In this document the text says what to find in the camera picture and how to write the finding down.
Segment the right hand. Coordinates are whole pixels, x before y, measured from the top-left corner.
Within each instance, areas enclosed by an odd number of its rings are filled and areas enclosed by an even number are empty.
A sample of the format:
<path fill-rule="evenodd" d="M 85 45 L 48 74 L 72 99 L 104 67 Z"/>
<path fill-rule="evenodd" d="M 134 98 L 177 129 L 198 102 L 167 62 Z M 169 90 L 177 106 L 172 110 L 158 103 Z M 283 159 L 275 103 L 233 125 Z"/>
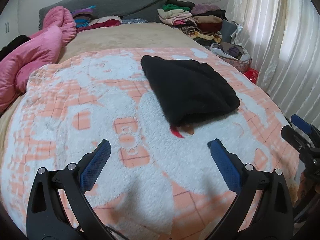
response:
<path fill-rule="evenodd" d="M 307 169 L 300 175 L 297 197 L 295 207 L 298 209 L 311 209 L 319 201 L 319 179 L 312 176 Z"/>

